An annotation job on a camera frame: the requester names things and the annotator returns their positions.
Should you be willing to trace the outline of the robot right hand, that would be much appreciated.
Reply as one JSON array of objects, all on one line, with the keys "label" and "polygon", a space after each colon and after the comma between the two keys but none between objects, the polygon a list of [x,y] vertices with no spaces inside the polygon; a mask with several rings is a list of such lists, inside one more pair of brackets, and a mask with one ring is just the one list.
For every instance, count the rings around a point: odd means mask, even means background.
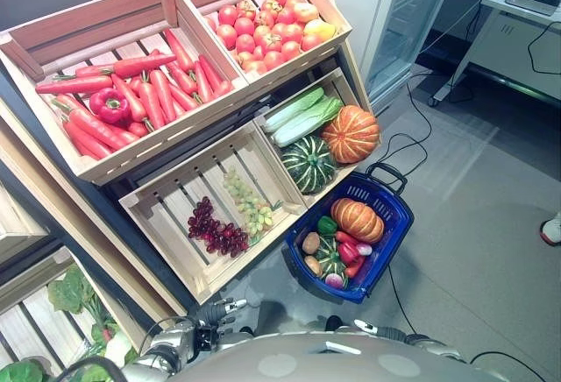
[{"label": "robot right hand", "polygon": [[403,331],[393,327],[375,326],[370,322],[360,319],[355,319],[353,323],[358,329],[372,336],[386,338],[402,343],[404,343],[407,338],[407,335]]}]

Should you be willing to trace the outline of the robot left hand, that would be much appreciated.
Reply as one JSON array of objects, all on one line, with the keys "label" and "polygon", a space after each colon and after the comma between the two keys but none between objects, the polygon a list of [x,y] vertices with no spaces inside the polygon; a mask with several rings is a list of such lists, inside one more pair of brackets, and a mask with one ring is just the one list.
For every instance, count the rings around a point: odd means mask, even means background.
[{"label": "robot left hand", "polygon": [[195,319],[202,325],[218,328],[234,323],[236,320],[236,313],[247,305],[247,299],[222,299],[202,307],[197,312]]}]

